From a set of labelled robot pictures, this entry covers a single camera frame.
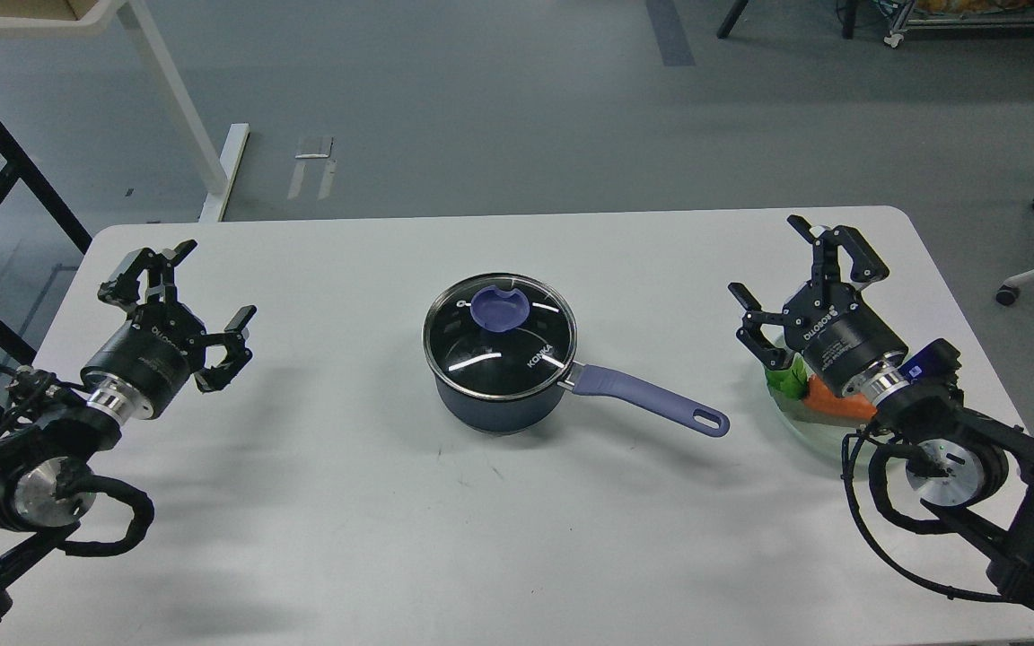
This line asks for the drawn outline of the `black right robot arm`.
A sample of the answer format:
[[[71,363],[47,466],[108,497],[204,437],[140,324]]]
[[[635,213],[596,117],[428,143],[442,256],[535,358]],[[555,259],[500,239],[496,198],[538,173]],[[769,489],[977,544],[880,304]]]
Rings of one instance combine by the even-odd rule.
[[[937,339],[918,353],[863,299],[889,270],[853,226],[788,224],[812,250],[810,275],[777,312],[743,284],[730,293],[744,314],[738,339],[768,372],[800,357],[834,397],[862,394],[875,413],[841,444],[851,519],[880,559],[927,591],[1034,610],[1034,437],[964,405],[960,353]],[[953,588],[903,568],[871,535],[854,490],[862,447],[874,447],[866,487],[879,515],[920,536],[956,535],[989,559],[995,593]]]

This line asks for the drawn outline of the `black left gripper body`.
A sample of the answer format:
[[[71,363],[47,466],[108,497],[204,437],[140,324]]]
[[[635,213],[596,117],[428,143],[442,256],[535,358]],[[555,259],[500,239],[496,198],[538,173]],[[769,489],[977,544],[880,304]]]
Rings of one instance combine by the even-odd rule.
[[[146,401],[138,417],[155,420],[204,364],[206,351],[197,348],[196,338],[205,333],[205,324],[184,305],[140,305],[87,361],[81,370],[83,384],[118,378]]]

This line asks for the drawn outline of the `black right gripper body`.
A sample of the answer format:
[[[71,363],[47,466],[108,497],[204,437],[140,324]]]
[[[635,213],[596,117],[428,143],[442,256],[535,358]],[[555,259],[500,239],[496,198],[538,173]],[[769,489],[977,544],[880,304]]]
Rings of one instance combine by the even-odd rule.
[[[828,284],[824,298],[808,289],[784,304],[784,341],[839,397],[857,393],[874,364],[900,365],[908,347],[857,287]]]

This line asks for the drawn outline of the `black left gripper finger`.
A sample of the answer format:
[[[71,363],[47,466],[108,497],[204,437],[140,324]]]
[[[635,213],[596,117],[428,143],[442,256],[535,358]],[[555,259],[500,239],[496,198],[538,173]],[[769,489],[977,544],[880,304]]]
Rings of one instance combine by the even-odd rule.
[[[175,269],[196,248],[197,242],[188,239],[160,252],[148,247],[133,250],[100,284],[98,299],[125,312],[151,303],[177,305]]]
[[[247,347],[247,326],[256,315],[256,310],[258,307],[255,305],[243,306],[222,332],[190,338],[190,356],[197,361],[197,370],[193,372],[197,391],[222,391],[253,359],[253,352]],[[217,365],[205,365],[206,349],[212,347],[223,348],[225,356]]]

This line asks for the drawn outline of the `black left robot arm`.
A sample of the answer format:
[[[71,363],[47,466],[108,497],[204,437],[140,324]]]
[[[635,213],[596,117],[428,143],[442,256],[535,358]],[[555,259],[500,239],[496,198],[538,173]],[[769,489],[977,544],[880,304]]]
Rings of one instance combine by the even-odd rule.
[[[155,420],[194,381],[222,391],[251,360],[248,305],[210,334],[178,298],[175,271],[197,243],[143,247],[103,282],[99,300],[126,314],[78,383],[30,365],[0,365],[9,404],[0,414],[0,623],[8,589],[50,552],[99,559],[143,541],[155,511],[149,495],[89,466],[118,444],[130,420]]]

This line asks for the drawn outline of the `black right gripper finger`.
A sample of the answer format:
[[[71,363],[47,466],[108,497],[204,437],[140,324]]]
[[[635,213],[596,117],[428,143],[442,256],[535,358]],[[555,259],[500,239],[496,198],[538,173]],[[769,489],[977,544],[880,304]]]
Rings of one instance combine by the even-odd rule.
[[[813,226],[799,215],[789,215],[787,223],[812,246],[808,293],[825,293],[837,284],[851,284],[862,289],[889,277],[890,270],[886,263],[854,226],[821,226],[820,233],[813,233]],[[851,262],[846,281],[840,269],[841,249]]]
[[[743,346],[771,371],[788,371],[795,360],[792,348],[776,346],[764,335],[764,326],[784,327],[783,312],[767,312],[762,310],[755,295],[747,289],[743,283],[729,283],[729,291],[744,310],[741,327],[736,331],[736,338]]]

